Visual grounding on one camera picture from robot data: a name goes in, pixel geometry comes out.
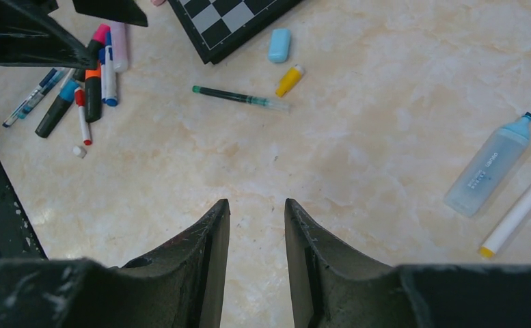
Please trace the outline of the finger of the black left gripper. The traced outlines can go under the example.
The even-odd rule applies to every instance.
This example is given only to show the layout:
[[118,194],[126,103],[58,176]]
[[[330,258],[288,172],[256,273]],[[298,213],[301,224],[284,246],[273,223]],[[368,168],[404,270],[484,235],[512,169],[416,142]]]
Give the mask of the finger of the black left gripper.
[[73,0],[79,14],[148,27],[148,18],[133,0]]
[[87,48],[49,14],[56,1],[0,1],[0,66],[95,68]]

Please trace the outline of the white marker yellow end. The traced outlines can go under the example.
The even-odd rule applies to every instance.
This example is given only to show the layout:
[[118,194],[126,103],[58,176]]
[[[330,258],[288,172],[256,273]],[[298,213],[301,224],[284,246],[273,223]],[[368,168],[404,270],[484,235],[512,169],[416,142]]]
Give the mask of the white marker yellow end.
[[521,225],[530,211],[531,185],[511,206],[499,224],[496,225],[494,230],[482,242],[482,245],[478,249],[478,254],[483,258],[494,257],[515,233],[515,230]]

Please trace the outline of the green ink clear pen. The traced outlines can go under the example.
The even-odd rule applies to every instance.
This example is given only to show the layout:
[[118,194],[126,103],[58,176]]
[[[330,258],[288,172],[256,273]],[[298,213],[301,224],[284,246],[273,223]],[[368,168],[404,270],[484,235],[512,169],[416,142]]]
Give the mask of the green ink clear pen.
[[220,98],[225,100],[231,100],[238,103],[244,103],[248,105],[259,106],[266,109],[274,109],[278,111],[290,111],[290,105],[286,102],[273,100],[270,98],[263,98],[259,96],[250,96],[246,94],[239,94],[229,91],[216,90],[208,87],[202,87],[194,85],[192,88],[193,93],[202,94],[205,96],[211,96],[214,98]]

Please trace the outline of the yellow marker cap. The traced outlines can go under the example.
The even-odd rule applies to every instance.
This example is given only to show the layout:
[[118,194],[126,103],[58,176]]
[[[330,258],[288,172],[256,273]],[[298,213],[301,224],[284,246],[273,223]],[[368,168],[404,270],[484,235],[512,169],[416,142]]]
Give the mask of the yellow marker cap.
[[299,64],[289,68],[285,75],[279,80],[275,94],[279,98],[283,98],[291,89],[300,82],[305,70]]

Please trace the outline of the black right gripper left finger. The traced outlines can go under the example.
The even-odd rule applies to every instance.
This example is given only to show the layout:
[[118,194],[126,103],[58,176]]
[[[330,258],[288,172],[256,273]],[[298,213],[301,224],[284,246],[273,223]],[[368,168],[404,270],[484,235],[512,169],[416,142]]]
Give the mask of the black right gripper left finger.
[[122,267],[78,260],[0,260],[0,327],[218,327],[230,207]]

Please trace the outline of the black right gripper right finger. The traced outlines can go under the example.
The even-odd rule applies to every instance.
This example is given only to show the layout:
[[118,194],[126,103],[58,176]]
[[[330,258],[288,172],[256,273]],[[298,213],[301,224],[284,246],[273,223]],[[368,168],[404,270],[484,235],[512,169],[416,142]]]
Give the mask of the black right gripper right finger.
[[531,265],[388,266],[286,200],[296,327],[531,327]]

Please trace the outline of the light blue highlighter body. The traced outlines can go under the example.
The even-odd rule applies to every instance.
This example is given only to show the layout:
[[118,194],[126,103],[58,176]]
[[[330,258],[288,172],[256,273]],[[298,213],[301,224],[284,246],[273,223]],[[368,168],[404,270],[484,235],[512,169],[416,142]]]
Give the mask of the light blue highlighter body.
[[531,113],[496,129],[455,180],[444,203],[474,216],[491,197],[530,144]]

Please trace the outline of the light blue highlighter cap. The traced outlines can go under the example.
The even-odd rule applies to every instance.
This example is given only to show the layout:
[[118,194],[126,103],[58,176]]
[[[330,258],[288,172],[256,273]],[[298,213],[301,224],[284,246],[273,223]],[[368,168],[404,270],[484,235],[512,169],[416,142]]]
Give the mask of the light blue highlighter cap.
[[274,64],[285,62],[289,56],[290,41],[289,29],[274,29],[270,37],[268,60]]

